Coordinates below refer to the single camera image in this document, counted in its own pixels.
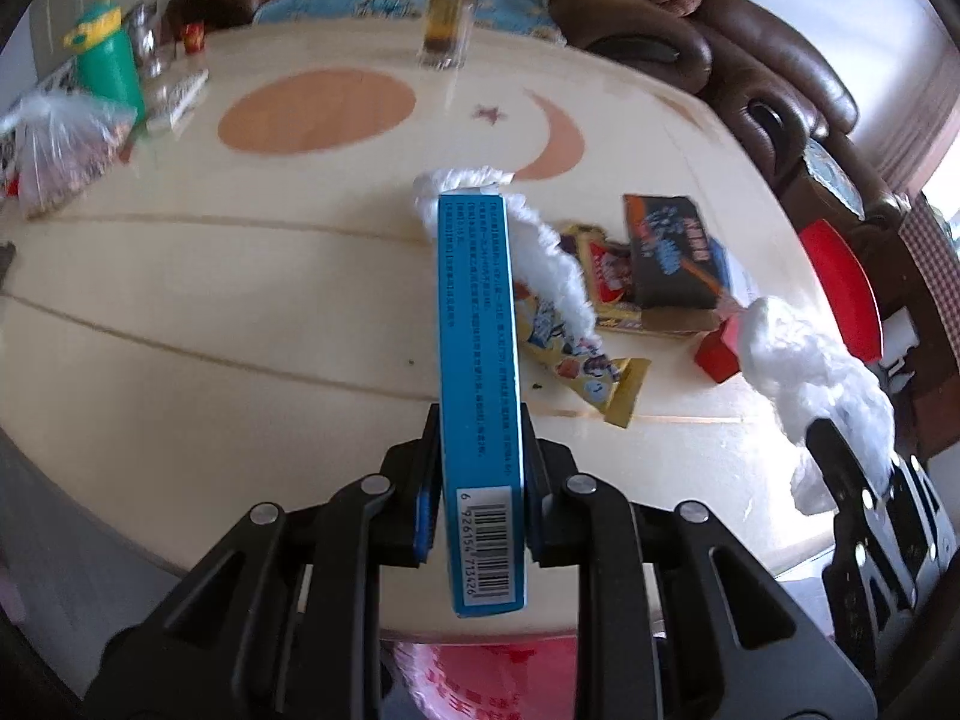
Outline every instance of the red plastic bag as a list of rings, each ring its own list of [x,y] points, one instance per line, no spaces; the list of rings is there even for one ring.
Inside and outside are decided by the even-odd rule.
[[[399,644],[397,665],[427,720],[570,720],[576,637],[507,645]]]

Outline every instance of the green bottle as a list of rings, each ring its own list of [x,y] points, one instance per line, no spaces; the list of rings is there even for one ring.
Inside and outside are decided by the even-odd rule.
[[[139,122],[146,108],[133,48],[120,20],[119,7],[100,2],[80,17],[76,28],[64,37],[64,45],[78,53],[80,84],[90,94],[136,108]]]

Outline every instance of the blue cloth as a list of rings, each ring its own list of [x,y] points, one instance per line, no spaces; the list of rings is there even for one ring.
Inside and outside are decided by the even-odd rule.
[[[806,142],[803,160],[813,179],[863,220],[863,199],[860,192],[856,191],[853,181],[843,172],[842,167],[837,165],[830,152],[811,138]]]
[[[418,19],[426,0],[271,0],[253,16],[253,23],[300,19]],[[478,0],[475,23],[482,28],[530,35],[563,45],[563,35],[550,19],[546,0]]]

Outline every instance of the black snack box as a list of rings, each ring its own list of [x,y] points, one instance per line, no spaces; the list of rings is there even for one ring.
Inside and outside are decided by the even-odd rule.
[[[723,290],[709,237],[689,197],[624,194],[634,303],[712,309]]]

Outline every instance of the glass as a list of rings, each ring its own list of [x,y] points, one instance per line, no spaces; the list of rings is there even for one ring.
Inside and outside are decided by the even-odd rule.
[[[459,68],[467,54],[477,0],[427,0],[421,64]]]
[[[169,47],[162,47],[160,17],[156,2],[138,2],[124,17],[124,27],[130,35],[133,63],[141,80],[155,79],[170,66]]]

